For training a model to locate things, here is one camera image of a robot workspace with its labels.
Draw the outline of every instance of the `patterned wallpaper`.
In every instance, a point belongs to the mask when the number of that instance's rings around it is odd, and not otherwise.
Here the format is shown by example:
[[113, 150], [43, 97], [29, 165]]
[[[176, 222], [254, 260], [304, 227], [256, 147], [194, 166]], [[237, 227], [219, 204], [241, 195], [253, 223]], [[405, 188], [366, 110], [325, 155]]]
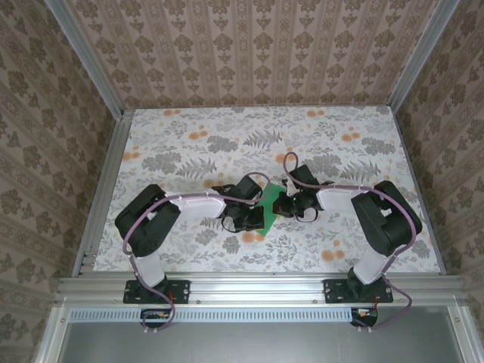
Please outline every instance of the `patterned wallpaper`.
[[385, 104], [438, 0], [67, 0], [124, 107]]
[[397, 118], [445, 264], [484, 323], [484, 1], [460, 1]]
[[0, 361], [29, 361], [70, 275], [113, 120], [43, 1], [0, 1]]

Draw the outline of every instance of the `floral tablecloth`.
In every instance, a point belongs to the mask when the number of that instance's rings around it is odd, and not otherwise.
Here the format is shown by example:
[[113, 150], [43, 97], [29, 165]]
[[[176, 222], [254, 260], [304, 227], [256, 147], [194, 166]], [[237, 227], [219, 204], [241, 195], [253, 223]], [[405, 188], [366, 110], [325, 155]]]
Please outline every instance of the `floral tablecloth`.
[[[116, 180], [95, 271], [129, 271], [114, 225], [147, 185], [205, 191], [261, 171], [285, 178], [282, 159], [295, 151], [320, 182], [394, 182], [424, 220], [388, 107], [233, 107], [136, 110]], [[256, 179], [264, 186], [262, 179]], [[393, 271], [439, 271], [424, 223], [416, 244]], [[232, 234], [218, 219], [173, 228], [160, 251], [166, 271], [335, 272], [354, 265], [367, 242], [354, 215], [322, 212], [314, 223], [278, 217], [266, 237]]]

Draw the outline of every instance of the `green object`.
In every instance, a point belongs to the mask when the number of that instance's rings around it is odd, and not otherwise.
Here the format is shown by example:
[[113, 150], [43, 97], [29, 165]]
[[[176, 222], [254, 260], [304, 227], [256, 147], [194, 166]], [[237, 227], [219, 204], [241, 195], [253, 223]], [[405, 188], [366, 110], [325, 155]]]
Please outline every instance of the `green object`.
[[[265, 195], [265, 193], [267, 193], [267, 190], [268, 190], [268, 185], [265, 186], [264, 191], [262, 192], [262, 195]], [[272, 212], [272, 204], [274, 204], [274, 202], [279, 198], [279, 193], [282, 191], [285, 192], [286, 190], [280, 185], [273, 184], [271, 193], [264, 200], [261, 200], [256, 204], [256, 206], [264, 207], [264, 228], [258, 229], [256, 231], [257, 233], [261, 234], [264, 237], [267, 235], [267, 233], [269, 232], [269, 229], [271, 229], [275, 220], [278, 218], [278, 216]]]

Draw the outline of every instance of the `purple cable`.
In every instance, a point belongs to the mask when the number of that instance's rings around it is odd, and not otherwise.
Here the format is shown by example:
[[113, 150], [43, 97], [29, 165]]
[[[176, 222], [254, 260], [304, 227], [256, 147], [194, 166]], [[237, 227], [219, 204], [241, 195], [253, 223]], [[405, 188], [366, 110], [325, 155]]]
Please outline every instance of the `purple cable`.
[[[389, 319], [388, 321], [385, 321], [383, 322], [382, 324], [379, 324], [379, 325], [376, 325], [374, 327], [372, 327], [371, 329], [379, 329], [381, 327], [385, 327], [387, 326], [389, 323], [393, 322], [394, 320], [396, 320], [397, 318], [399, 318], [400, 316], [402, 316], [402, 314], [406, 313], [410, 307], [411, 307], [411, 304], [412, 304], [412, 299], [411, 297], [404, 291], [400, 290], [399, 288], [395, 287], [393, 284], [391, 284], [388, 279], [386, 278], [385, 276], [385, 272], [389, 269], [389, 267], [392, 265], [392, 263], [395, 261], [396, 257], [398, 255], [400, 255], [401, 253], [405, 252], [406, 250], [408, 250], [410, 247], [412, 247], [415, 243], [415, 240], [417, 239], [417, 230], [415, 229], [415, 224], [414, 224], [414, 221], [411, 219], [410, 215], [408, 214], [408, 212], [405, 210], [405, 208], [399, 203], [397, 202], [395, 199], [393, 199], [391, 196], [389, 195], [386, 195], [385, 193], [381, 192], [381, 191], [378, 191], [374, 188], [371, 188], [371, 187], [364, 187], [364, 186], [360, 186], [360, 187], [357, 187], [357, 186], [354, 186], [354, 185], [335, 185], [335, 184], [331, 184], [331, 185], [311, 185], [311, 184], [306, 184], [306, 183], [303, 183], [299, 180], [297, 180], [296, 178], [294, 178], [290, 173], [289, 173], [289, 170], [287, 169], [287, 158], [290, 156], [290, 155], [294, 155], [294, 157], [296, 158], [296, 166], [295, 168], [297, 168], [297, 166], [299, 165], [299, 157], [297, 156], [296, 153], [294, 153], [293, 151], [290, 151], [289, 153], [287, 153], [286, 155], [284, 155], [284, 159], [282, 161], [282, 166], [284, 167], [284, 171], [286, 172], [287, 176], [296, 184], [299, 184], [299, 185], [302, 185], [303, 187], [308, 187], [308, 188], [314, 188], [314, 189], [346, 189], [346, 190], [360, 190], [360, 191], [370, 191], [371, 193], [375, 193], [377, 195], [379, 195], [380, 197], [382, 197], [383, 199], [385, 200], [388, 200], [391, 204], [393, 204], [393, 206], [395, 206], [401, 214], [403, 214], [403, 216], [405, 217], [405, 219], [407, 220], [408, 222], [408, 225], [410, 226], [410, 229], [411, 229], [411, 239], [410, 239], [410, 242], [403, 248], [401, 248], [400, 250], [396, 251], [394, 253], [394, 255], [392, 256], [392, 258], [388, 261], [388, 263], [385, 265], [385, 267], [383, 267], [383, 270], [382, 270], [382, 279], [392, 288], [394, 289], [395, 291], [398, 291], [400, 294], [402, 294], [403, 296], [407, 297], [408, 299], [408, 304], [406, 307], [403, 308], [403, 310], [401, 310], [397, 315], [395, 315], [393, 318]], [[358, 322], [359, 324], [362, 324], [363, 326], [365, 326], [366, 324], [362, 323], [361, 321], [357, 320], [357, 319], [354, 319], [356, 322]]]
[[354, 319], [353, 318], [353, 321], [356, 321], [358, 324], [360, 324], [362, 327], [366, 327], [368, 330], [376, 330], [376, 329], [381, 329], [382, 327], [385, 327], [391, 323], [393, 323], [395, 320], [401, 318], [402, 315], [404, 315], [411, 307], [411, 304], [413, 303], [413, 300], [412, 298], [410, 297], [410, 295], [408, 295], [405, 291], [403, 290], [400, 290], [398, 287], [396, 287], [394, 284], [392, 284], [388, 278], [386, 278], [385, 275], [382, 276], [382, 279], [386, 282], [386, 284], [388, 286], [390, 286], [392, 289], [394, 289], [395, 291], [399, 292], [401, 295], [405, 296], [407, 299], [408, 299], [408, 302], [407, 302], [407, 305], [402, 309], [400, 310], [397, 315], [393, 316], [391, 319], [381, 323], [381, 324], [378, 324], [378, 325], [375, 325], [374, 327], [369, 327], [367, 326], [363, 321], [360, 321], [358, 319]]
[[[143, 219], [145, 219], [148, 214], [150, 214], [156, 208], [158, 208], [159, 206], [161, 206], [162, 204], [164, 204], [164, 203], [166, 203], [166, 202], [168, 202], [170, 200], [181, 199], [181, 198], [188, 198], [188, 197], [211, 197], [211, 198], [216, 198], [216, 199], [220, 199], [220, 200], [231, 200], [231, 201], [234, 201], [234, 202], [247, 203], [247, 204], [258, 203], [261, 200], [264, 200], [271, 193], [271, 190], [272, 190], [271, 179], [269, 179], [269, 177], [266, 174], [262, 173], [262, 172], [249, 172], [248, 174], [244, 175], [244, 177], [245, 176], [251, 176], [251, 175], [260, 175], [263, 178], [265, 178], [265, 180], [267, 180], [268, 190], [265, 193], [265, 195], [261, 195], [260, 198], [248, 200], [248, 199], [240, 199], [240, 198], [229, 197], [229, 196], [226, 196], [226, 195], [215, 194], [215, 193], [214, 194], [212, 194], [212, 193], [189, 193], [189, 194], [177, 194], [177, 195], [171, 195], [169, 197], [164, 197], [163, 199], [158, 200], [156, 203], [154, 203], [148, 209], [146, 209], [143, 212], [143, 214], [141, 214], [141, 216], [132, 225], [132, 227], [129, 229], [128, 233], [124, 237], [124, 240], [123, 240], [123, 252], [129, 257], [129, 262], [131, 263], [131, 266], [133, 267], [133, 271], [135, 273], [135, 276], [139, 280], [140, 284], [145, 289], [151, 291], [152, 293], [154, 293], [154, 294], [158, 295], [159, 297], [161, 297], [162, 299], [164, 299], [170, 305], [171, 314], [169, 316], [169, 319], [165, 322], [165, 324], [163, 324], [157, 330], [162, 330], [162, 329], [167, 328], [170, 325], [170, 323], [173, 321], [173, 319], [175, 318], [175, 305], [173, 304], [173, 302], [171, 301], [171, 299], [168, 298], [167, 295], [165, 295], [164, 293], [161, 293], [160, 291], [155, 290], [154, 288], [150, 287], [146, 283], [146, 281], [143, 280], [143, 278], [139, 274], [139, 271], [138, 271], [138, 269], [136, 267], [135, 257], [133, 256], [133, 253], [130, 252], [130, 251], [128, 251], [128, 241], [129, 241], [129, 238], [131, 238], [132, 234], [135, 232], [135, 229], [141, 224], [141, 222], [143, 221]], [[154, 315], [156, 313], [157, 313], [156, 311], [153, 311], [153, 312], [150, 312], [150, 313], [148, 313], [148, 314], [146, 314], [146, 315], [143, 316], [143, 320], [142, 320], [141, 324], [143, 325], [143, 327], [144, 327], [145, 330], [148, 329], [148, 327], [146, 326], [146, 317], [149, 316], [149, 315]]]

